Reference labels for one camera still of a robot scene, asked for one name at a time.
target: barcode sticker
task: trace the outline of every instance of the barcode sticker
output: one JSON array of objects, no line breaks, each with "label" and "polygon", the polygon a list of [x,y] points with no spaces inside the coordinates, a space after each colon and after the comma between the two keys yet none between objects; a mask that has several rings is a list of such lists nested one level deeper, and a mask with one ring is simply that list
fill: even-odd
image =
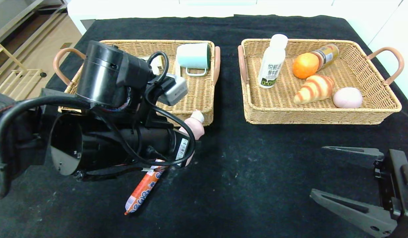
[{"label": "barcode sticker", "polygon": [[188,140],[185,138],[182,138],[182,141],[180,142],[178,153],[176,155],[177,160],[183,157],[187,146],[188,146]]},{"label": "barcode sticker", "polygon": [[333,59],[333,53],[327,54],[326,55],[326,63],[331,61]]},{"label": "barcode sticker", "polygon": [[130,207],[132,206],[133,202],[136,200],[136,198],[134,196],[130,196],[129,199],[127,199],[126,205],[125,205],[125,209],[126,211],[128,211],[130,209]]}]

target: mug handle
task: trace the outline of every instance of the mug handle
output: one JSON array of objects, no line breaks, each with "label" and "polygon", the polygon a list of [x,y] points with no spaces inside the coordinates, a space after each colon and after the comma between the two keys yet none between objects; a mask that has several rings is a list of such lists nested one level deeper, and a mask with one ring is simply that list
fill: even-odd
[{"label": "mug handle", "polygon": [[60,77],[60,79],[67,85],[70,86],[71,80],[69,80],[60,70],[60,60],[61,58],[65,55],[65,53],[67,52],[73,52],[76,53],[79,57],[81,57],[82,59],[86,58],[86,55],[83,54],[82,52],[80,52],[79,50],[76,50],[75,48],[64,48],[62,50],[60,50],[56,56],[54,57],[53,60],[53,69],[54,72],[57,74],[58,77]]},{"label": "mug handle", "polygon": [[202,74],[191,74],[188,72],[188,68],[186,68],[186,74],[191,77],[200,77],[200,76],[204,76],[207,74],[207,69],[204,69],[204,72]]}]

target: wicker basket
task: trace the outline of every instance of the wicker basket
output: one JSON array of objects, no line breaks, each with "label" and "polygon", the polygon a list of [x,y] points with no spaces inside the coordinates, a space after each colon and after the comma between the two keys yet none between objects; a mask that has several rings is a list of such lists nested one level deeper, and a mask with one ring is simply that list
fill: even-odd
[{"label": "wicker basket", "polygon": [[[258,73],[264,51],[270,39],[245,39],[238,47],[243,111],[245,119],[252,124],[358,124],[373,125],[381,123],[386,117],[402,108],[389,84],[401,73],[403,59],[400,53],[391,48],[382,48],[367,56],[361,47],[352,41],[289,39],[286,59],[275,85],[270,89],[258,86]],[[338,58],[318,74],[330,76],[335,80],[333,93],[343,87],[355,87],[363,96],[360,108],[337,108],[332,97],[310,104],[296,105],[293,98],[304,80],[293,75],[293,59],[298,55],[317,50],[326,44],[339,48]],[[389,50],[399,61],[398,71],[384,80],[371,63],[380,52]]]},{"label": "wicker basket", "polygon": [[[160,102],[157,103],[157,106],[172,113],[182,120],[189,118],[193,110],[200,110],[204,115],[204,126],[210,125],[213,122],[214,86],[216,85],[220,71],[220,48],[215,47],[213,42],[181,40],[103,40],[101,43],[107,45],[117,45],[120,50],[124,50],[136,57],[150,56],[154,52],[161,50],[169,57],[169,73],[172,74],[175,74],[175,57],[176,50],[179,45],[208,43],[210,45],[211,52],[211,64],[208,73],[202,77],[190,77],[185,73],[185,68],[182,68],[181,75],[187,80],[189,89],[188,94],[174,106],[167,106]],[[59,58],[61,58],[61,56],[68,51],[75,52],[82,57],[82,53],[79,53],[73,48],[66,48],[57,54],[55,58],[56,63],[54,65],[54,70],[63,81],[65,81],[65,76],[58,69],[58,62]],[[198,73],[198,70],[199,69],[189,69],[189,72]],[[71,83],[68,83],[69,85],[66,88],[65,93],[74,94],[76,92],[77,81],[80,78],[81,71],[82,66],[73,77]],[[172,120],[169,121],[175,126],[178,126],[178,124]]]}]

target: orange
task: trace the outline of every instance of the orange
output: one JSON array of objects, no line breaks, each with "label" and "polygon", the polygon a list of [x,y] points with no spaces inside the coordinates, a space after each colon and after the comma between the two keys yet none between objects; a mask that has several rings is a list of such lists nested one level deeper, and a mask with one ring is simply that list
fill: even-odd
[{"label": "orange", "polygon": [[314,75],[318,69],[318,57],[315,54],[304,53],[293,62],[293,74],[301,79]]}]

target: pink basket handle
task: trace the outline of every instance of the pink basket handle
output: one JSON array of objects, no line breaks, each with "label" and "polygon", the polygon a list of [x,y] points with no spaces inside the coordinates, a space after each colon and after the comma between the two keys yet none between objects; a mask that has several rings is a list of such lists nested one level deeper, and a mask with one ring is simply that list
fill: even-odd
[{"label": "pink basket handle", "polygon": [[403,68],[405,66],[405,62],[403,61],[402,54],[400,54],[399,51],[397,51],[395,48],[383,47],[383,48],[373,52],[371,55],[366,56],[366,57],[367,57],[367,59],[371,60],[374,57],[376,57],[379,53],[381,53],[381,52],[383,52],[385,50],[388,50],[388,51],[392,52],[395,55],[395,57],[397,58],[397,63],[398,63],[396,72],[392,76],[390,76],[387,80],[385,80],[385,83],[390,85],[396,79],[396,77],[398,77],[399,74],[402,73],[402,70],[403,70]]},{"label": "pink basket handle", "polygon": [[243,47],[238,46],[238,56],[239,56],[239,70],[241,72],[242,80],[245,84],[249,84],[248,77],[248,67],[246,66],[245,57],[243,55]]},{"label": "pink basket handle", "polygon": [[64,48],[62,50],[60,50],[56,56],[54,57],[53,60],[53,69],[54,72],[57,74],[58,77],[60,77],[60,79],[67,85],[69,86],[71,83],[71,80],[69,80],[60,70],[60,60],[61,58],[67,53],[67,52],[73,52],[76,53],[79,57],[81,57],[82,59],[85,59],[86,56],[85,54],[83,54],[82,52],[80,52],[79,50],[76,50],[75,48]]},{"label": "pink basket handle", "polygon": [[213,85],[216,86],[217,80],[219,80],[219,75],[220,75],[220,61],[221,61],[221,56],[220,56],[220,47],[216,46],[215,47],[216,55],[214,56],[214,75],[213,75]]}]

